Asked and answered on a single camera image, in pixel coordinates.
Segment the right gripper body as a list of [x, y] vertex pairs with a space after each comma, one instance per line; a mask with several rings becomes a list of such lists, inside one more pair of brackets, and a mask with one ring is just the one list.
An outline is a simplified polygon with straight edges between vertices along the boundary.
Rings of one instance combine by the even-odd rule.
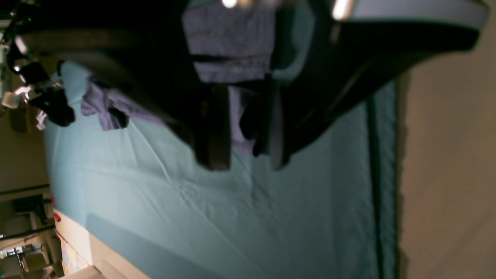
[[31, 85], [20, 86], [16, 90], [7, 91], [3, 95], [2, 106], [15, 110], [20, 107], [21, 103], [27, 104], [29, 101], [32, 101], [41, 95], [42, 92], [40, 90], [36, 91], [35, 87]]

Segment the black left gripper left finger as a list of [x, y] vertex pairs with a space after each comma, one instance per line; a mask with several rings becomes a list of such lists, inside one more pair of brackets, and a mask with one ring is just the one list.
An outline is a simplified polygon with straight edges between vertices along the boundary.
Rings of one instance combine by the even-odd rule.
[[227, 87], [202, 83], [181, 23], [168, 26], [41, 24], [17, 27], [23, 54], [77, 62], [156, 115], [212, 171], [231, 166]]

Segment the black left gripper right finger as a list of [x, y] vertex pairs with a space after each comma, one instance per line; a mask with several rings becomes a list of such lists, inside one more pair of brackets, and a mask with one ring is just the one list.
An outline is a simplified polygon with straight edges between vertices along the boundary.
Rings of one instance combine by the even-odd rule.
[[343, 113], [411, 67], [469, 51], [480, 28], [420, 21], [319, 22], [303, 68], [270, 97], [268, 154], [274, 170]]

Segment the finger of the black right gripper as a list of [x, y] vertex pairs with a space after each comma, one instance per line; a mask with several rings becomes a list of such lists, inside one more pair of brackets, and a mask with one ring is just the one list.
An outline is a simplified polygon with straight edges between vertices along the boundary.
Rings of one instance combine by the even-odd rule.
[[64, 91], [46, 91], [32, 98], [29, 104], [46, 113], [48, 120], [60, 127], [68, 127], [76, 120]]

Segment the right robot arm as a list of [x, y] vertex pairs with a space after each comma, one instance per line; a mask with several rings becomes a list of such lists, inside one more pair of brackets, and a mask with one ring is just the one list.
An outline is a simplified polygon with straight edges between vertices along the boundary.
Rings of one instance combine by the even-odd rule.
[[18, 36], [24, 27], [29, 27], [40, 10], [36, 0], [22, 0], [11, 12], [11, 21], [1, 39], [5, 50], [5, 67], [20, 77], [23, 85], [7, 91], [2, 97], [2, 106], [17, 109], [24, 102], [39, 109], [36, 117], [38, 129], [44, 129], [44, 120], [67, 127], [76, 120], [69, 106], [62, 81], [53, 81], [41, 62], [29, 53]]

